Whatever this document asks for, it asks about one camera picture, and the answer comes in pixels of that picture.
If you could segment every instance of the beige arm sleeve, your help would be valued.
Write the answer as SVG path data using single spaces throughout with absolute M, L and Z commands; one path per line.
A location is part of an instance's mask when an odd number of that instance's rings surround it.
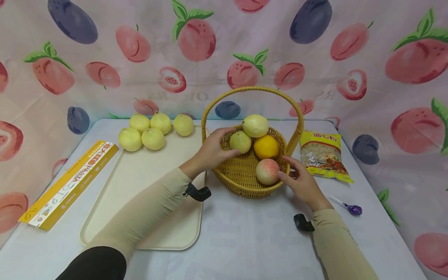
M 329 280 L 377 280 L 349 228 L 334 209 L 314 213 L 314 245 Z
M 120 209 L 84 251 L 98 246 L 112 247 L 128 263 L 137 244 L 185 200 L 182 194 L 189 183 L 190 178 L 179 168 L 170 171 Z

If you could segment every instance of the yellow box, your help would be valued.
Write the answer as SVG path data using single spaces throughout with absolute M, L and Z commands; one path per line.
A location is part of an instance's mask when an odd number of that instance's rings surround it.
M 114 143 L 98 141 L 20 217 L 19 222 L 50 230 L 117 152 Z

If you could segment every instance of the plastic snack bag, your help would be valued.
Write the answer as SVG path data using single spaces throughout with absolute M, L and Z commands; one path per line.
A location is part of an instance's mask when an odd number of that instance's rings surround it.
M 300 139 L 303 165 L 312 174 L 353 183 L 341 162 L 341 135 L 304 131 Z

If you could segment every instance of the hand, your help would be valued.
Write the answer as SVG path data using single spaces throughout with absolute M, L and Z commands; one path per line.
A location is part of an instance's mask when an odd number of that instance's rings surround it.
M 322 209 L 333 209 L 333 206 L 325 197 L 316 183 L 313 175 L 302 165 L 300 161 L 289 156 L 282 156 L 291 169 L 294 169 L 289 176 L 284 172 L 278 172 L 280 180 L 287 184 L 296 197 L 311 208 L 313 212 Z
M 199 151 L 180 169 L 193 180 L 200 173 L 217 167 L 221 162 L 240 154 L 239 150 L 224 151 L 221 140 L 224 135 L 235 131 L 233 127 L 219 128 L 205 139 Z

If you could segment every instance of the orange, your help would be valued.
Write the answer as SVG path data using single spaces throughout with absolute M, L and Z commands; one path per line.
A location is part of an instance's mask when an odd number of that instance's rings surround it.
M 266 134 L 255 140 L 254 152 L 259 159 L 275 159 L 279 155 L 279 145 L 272 136 Z

